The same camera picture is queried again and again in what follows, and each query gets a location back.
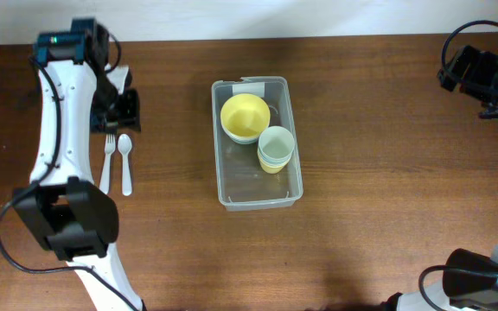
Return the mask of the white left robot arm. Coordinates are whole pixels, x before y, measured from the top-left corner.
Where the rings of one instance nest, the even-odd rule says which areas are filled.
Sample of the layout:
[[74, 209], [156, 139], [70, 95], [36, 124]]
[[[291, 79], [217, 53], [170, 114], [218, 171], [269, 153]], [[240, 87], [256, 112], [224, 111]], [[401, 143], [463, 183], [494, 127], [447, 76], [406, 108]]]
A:
[[67, 31], [39, 34], [30, 58], [42, 95], [41, 134], [26, 188], [15, 209], [37, 243], [75, 271], [98, 310], [143, 310], [118, 255], [115, 202], [96, 187], [90, 135], [141, 129], [131, 70], [109, 62], [116, 41], [93, 17]]

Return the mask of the yellow plastic cup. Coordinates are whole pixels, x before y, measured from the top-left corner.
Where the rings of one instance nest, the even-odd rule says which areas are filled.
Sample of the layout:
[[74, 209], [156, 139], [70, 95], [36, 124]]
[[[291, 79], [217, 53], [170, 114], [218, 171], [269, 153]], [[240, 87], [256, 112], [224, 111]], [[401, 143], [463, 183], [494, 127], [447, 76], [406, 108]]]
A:
[[280, 172], [286, 165], [287, 165], [288, 162], [283, 162], [283, 163], [279, 163], [279, 164], [273, 164], [273, 163], [269, 163], [269, 162], [266, 162], [265, 160], [259, 158], [259, 164], [260, 164], [260, 167], [267, 173], [267, 174], [277, 174], [278, 172]]

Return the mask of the green plastic cup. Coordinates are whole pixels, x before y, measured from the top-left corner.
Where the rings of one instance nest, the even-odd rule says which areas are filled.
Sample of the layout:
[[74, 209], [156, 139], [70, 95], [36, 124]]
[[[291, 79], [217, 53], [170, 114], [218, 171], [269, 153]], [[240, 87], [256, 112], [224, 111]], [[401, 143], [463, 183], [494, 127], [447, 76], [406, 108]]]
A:
[[259, 157], [259, 161], [266, 165], [267, 167], [275, 168], [275, 167], [280, 167], [280, 166], [285, 166], [292, 158], [292, 153], [289, 155], [280, 158], [280, 159], [274, 159], [269, 157], [268, 155], [265, 155], [260, 149], [257, 149], [257, 154]]

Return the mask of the white plastic cup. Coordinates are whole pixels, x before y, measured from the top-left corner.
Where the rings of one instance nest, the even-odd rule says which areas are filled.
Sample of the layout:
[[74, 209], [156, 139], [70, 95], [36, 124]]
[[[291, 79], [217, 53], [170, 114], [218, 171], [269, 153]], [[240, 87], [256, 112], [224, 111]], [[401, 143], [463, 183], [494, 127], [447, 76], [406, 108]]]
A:
[[261, 133], [258, 151], [267, 162], [283, 163], [290, 160], [295, 146], [295, 138], [289, 130], [271, 126]]

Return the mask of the yellow plastic bowl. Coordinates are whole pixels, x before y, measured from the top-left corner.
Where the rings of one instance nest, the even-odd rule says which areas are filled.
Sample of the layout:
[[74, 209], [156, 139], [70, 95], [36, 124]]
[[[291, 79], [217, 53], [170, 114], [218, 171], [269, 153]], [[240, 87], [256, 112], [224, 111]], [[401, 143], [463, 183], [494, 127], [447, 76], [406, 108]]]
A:
[[229, 98], [220, 110], [220, 123], [227, 134], [242, 139], [257, 138], [271, 121], [268, 104], [251, 93]]

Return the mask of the white plastic fork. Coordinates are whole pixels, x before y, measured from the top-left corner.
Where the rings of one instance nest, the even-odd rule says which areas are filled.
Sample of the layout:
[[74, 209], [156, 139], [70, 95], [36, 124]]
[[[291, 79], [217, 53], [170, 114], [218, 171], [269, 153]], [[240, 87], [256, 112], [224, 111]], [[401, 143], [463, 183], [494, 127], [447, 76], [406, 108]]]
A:
[[105, 137], [105, 158], [103, 163], [103, 168], [99, 181], [99, 189], [104, 193], [108, 194], [110, 190], [110, 173], [111, 173], [111, 163], [112, 155], [116, 150], [116, 138], [114, 134], [107, 134]]

